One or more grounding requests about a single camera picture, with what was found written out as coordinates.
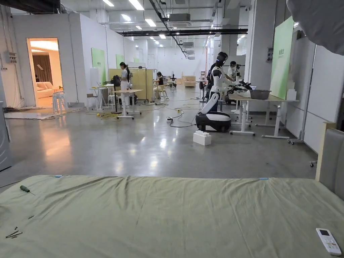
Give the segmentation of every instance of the green panel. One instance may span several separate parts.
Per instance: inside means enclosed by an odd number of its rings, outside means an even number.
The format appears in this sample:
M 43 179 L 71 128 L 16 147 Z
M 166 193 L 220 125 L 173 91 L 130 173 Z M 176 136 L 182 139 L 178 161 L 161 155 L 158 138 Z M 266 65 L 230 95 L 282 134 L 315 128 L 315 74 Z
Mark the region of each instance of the green panel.
M 120 69 L 120 68 L 121 68 L 121 67 L 119 66 L 119 64 L 120 64 L 121 62 L 124 62 L 124 56 L 122 56 L 122 55 L 117 55 L 117 54 L 116 54 L 117 69 Z
M 101 49 L 91 48 L 92 52 L 92 66 L 99 69 L 100 81 L 104 85 L 106 81 L 106 65 L 105 65 L 105 51 Z
M 290 17 L 276 27 L 275 32 L 270 90 L 271 95 L 281 99 L 286 99 L 287 97 L 293 26 L 294 21 Z

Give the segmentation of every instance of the doorway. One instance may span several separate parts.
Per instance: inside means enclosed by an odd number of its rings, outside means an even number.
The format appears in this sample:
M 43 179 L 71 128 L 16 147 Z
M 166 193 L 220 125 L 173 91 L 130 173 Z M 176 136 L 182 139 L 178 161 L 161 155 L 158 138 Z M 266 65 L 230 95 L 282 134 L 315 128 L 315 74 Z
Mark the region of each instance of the doorway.
M 57 38 L 28 39 L 28 50 L 36 106 L 52 108 L 53 94 L 63 91 Z

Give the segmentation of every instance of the sofa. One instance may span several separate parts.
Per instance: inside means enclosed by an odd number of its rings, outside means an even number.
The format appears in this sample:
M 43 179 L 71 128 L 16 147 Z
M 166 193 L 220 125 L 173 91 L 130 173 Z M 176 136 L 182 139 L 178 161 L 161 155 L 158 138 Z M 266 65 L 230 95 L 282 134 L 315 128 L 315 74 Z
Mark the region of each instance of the sofa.
M 38 98 L 48 98 L 54 92 L 59 91 L 58 87 L 54 87 L 51 82 L 39 82 L 36 86 Z

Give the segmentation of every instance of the electrical box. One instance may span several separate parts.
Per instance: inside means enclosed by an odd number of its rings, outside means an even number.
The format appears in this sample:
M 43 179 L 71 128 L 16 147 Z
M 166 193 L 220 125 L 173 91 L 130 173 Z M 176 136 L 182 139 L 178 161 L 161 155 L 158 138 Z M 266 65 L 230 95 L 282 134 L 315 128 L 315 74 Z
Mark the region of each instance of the electrical box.
M 10 64 L 16 64 L 17 63 L 17 53 L 8 52 L 7 53 L 7 62 Z

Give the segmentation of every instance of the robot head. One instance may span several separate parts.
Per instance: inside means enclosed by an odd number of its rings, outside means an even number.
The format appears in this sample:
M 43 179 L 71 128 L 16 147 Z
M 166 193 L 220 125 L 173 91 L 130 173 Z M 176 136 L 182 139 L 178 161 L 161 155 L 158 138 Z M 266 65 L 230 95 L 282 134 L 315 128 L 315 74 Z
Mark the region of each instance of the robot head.
M 216 59 L 216 66 L 217 67 L 222 67 L 226 60 L 228 58 L 228 55 L 224 52 L 220 52 L 218 55 L 217 55 L 217 59 Z

